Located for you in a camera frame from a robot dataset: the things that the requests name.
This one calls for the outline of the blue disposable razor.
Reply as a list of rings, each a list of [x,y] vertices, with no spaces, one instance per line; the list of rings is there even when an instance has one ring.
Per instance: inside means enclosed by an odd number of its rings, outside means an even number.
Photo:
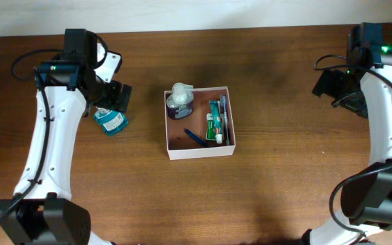
[[[195,142],[197,142],[200,146],[204,147],[204,148],[208,148],[208,143],[205,142],[204,140],[202,140],[199,136],[197,136],[196,134],[194,134],[192,131],[190,131],[189,129],[184,129],[184,132]]]

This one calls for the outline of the blue and white toothbrush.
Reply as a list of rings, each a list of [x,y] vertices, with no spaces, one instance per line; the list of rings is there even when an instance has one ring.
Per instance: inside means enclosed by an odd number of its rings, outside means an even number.
[[[229,146],[230,145],[230,137],[229,137],[229,121],[228,121],[228,116],[227,116],[227,97],[226,94],[222,94],[220,96],[220,106],[223,109],[223,118],[224,118],[224,133],[225,133],[225,139],[226,139],[226,144]]]

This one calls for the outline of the toothpaste tube white cap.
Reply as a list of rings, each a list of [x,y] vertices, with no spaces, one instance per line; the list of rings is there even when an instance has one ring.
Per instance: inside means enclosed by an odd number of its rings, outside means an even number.
[[[210,109],[211,109],[211,113],[212,113],[212,115],[214,117],[214,120],[218,121],[217,125],[219,127],[221,125],[221,122],[220,122],[221,113],[220,113],[220,109],[219,109],[219,101],[210,100]],[[218,139],[217,139],[216,143],[217,144],[222,144],[222,142],[223,142],[223,134],[219,135],[219,133],[220,133],[219,130],[217,130]]]

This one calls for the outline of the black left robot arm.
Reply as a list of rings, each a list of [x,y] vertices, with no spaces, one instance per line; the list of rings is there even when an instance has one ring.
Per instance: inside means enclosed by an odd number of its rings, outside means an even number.
[[[102,244],[89,212],[71,200],[78,125],[92,107],[127,111],[131,87],[113,79],[122,63],[104,40],[67,29],[64,47],[33,71],[37,116],[28,159],[10,199],[0,199],[0,228],[14,244]]]

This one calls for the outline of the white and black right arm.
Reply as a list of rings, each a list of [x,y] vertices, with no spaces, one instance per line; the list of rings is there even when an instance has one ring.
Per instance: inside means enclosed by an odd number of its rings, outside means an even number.
[[[332,190],[330,219],[307,230],[301,244],[364,244],[369,236],[392,230],[392,46],[351,44],[344,60],[321,68],[312,92],[368,120],[370,160]]]

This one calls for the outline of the green soap packet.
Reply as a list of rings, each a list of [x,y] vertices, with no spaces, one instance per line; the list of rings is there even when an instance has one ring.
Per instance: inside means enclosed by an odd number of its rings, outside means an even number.
[[[207,131],[206,131],[206,140],[217,142],[217,130],[219,130],[219,135],[223,134],[223,119],[220,118],[220,126],[217,125],[217,120],[214,120],[212,113],[206,114],[207,121]]]

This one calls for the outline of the clear foaming soap pump bottle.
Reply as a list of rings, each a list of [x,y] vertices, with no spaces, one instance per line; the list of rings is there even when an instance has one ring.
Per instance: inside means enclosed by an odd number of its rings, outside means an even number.
[[[183,119],[193,113],[193,85],[175,83],[166,99],[167,115],[172,120]]]

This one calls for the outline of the teal mouthwash bottle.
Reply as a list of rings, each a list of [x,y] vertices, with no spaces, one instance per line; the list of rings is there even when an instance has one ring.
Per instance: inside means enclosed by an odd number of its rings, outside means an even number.
[[[121,132],[129,121],[122,112],[97,108],[93,118],[108,136],[116,135]]]

